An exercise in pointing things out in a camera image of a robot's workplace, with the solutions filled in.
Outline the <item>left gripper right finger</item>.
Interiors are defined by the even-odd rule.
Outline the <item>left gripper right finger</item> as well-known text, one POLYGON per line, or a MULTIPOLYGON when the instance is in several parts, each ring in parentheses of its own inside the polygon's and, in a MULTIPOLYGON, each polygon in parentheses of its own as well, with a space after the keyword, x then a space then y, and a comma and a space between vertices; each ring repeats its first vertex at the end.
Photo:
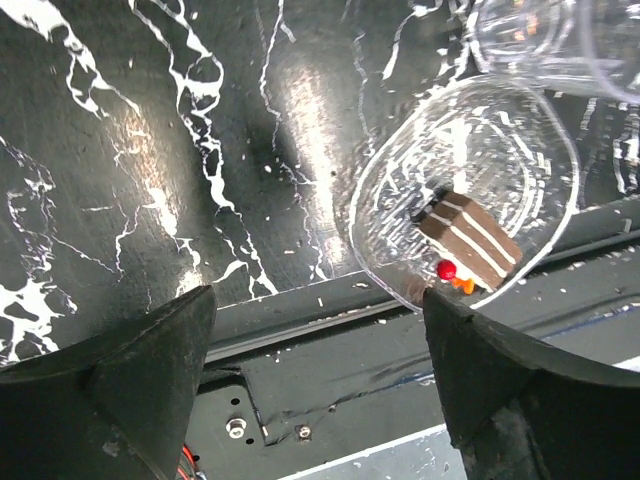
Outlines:
POLYGON ((423 297, 452 446, 470 479, 636 479, 639 375, 423 297))

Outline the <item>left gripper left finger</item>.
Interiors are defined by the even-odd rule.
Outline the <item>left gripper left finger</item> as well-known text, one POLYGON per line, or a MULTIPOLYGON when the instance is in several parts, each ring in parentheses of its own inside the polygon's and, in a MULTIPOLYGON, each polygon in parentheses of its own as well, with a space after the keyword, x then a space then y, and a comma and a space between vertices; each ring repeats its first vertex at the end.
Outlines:
POLYGON ((200 286, 1 371, 4 479, 172 479, 216 315, 200 286))

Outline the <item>clear glass bowl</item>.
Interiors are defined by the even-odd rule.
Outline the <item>clear glass bowl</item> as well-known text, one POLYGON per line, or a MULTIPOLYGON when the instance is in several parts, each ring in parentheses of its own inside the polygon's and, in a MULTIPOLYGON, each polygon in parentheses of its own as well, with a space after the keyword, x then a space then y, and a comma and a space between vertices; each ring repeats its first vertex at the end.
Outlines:
POLYGON ((440 287, 478 308, 551 252, 576 213, 579 178, 574 142, 539 89, 472 77, 420 103, 369 161, 351 199, 349 239, 364 271, 405 306, 420 310, 425 289, 440 287), (467 295, 436 278, 410 211, 441 190, 475 200, 520 246, 523 259, 497 291, 467 295))

